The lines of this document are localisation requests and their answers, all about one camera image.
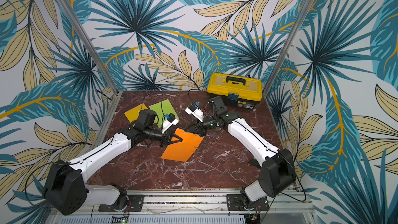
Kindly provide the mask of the orange paper sheet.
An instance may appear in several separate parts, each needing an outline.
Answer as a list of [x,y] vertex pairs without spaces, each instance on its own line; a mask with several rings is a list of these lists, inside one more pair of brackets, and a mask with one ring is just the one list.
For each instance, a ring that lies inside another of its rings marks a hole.
[[183,129],[177,128],[175,134],[182,138],[182,142],[169,145],[161,158],[166,160],[187,162],[200,146],[204,137],[198,134],[185,132]]

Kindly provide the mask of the green paper sheet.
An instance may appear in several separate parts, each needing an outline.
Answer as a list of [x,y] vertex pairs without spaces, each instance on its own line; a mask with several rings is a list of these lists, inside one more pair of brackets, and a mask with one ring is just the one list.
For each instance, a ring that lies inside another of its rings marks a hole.
[[172,104],[169,100],[164,100],[162,102],[153,104],[149,106],[152,111],[155,111],[159,117],[158,127],[160,128],[163,122],[163,115],[170,115],[171,113],[175,115],[176,119],[179,119],[176,111],[174,110]]

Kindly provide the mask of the yellow paper sheet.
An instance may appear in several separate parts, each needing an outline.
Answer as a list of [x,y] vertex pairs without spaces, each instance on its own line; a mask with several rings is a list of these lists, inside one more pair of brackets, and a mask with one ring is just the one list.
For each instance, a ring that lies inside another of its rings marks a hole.
[[142,104],[126,111],[124,113],[124,115],[129,122],[133,122],[134,120],[136,120],[138,118],[140,111],[146,110],[147,108],[148,107],[144,103],[142,103]]

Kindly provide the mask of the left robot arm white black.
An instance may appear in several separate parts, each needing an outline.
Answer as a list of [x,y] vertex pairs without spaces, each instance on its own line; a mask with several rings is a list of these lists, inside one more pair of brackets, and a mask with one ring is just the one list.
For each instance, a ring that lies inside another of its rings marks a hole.
[[154,124],[156,117],[155,111],[142,110],[136,120],[97,148],[68,162],[53,163],[42,192],[44,199],[63,215],[88,205],[126,211],[131,203],[126,190],[116,184],[89,185],[87,181],[111,160],[145,140],[157,141],[161,147],[182,142],[177,134],[158,128]]

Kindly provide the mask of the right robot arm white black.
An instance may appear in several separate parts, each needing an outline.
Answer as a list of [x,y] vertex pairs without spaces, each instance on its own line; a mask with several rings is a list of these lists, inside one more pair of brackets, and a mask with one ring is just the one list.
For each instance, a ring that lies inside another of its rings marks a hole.
[[198,103],[185,109],[188,115],[196,118],[185,130],[204,137],[208,130],[225,128],[253,155],[255,165],[261,168],[260,175],[244,188],[244,199],[255,202],[265,197],[274,198],[296,181],[294,159],[289,150],[279,149],[266,141],[237,111],[229,111],[220,96],[209,99],[207,103],[211,111],[208,117],[204,116]]

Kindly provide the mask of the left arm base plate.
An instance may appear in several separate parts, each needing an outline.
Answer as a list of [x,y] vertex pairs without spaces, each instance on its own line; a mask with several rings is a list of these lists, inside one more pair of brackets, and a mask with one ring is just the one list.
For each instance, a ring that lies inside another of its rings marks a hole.
[[101,204],[99,212],[141,212],[144,195],[123,195],[112,205]]

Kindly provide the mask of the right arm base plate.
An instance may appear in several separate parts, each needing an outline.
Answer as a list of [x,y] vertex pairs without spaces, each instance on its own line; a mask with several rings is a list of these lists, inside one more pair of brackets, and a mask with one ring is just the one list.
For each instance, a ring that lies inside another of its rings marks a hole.
[[228,211],[266,211],[269,210],[269,202],[266,197],[257,201],[251,201],[243,194],[227,195]]

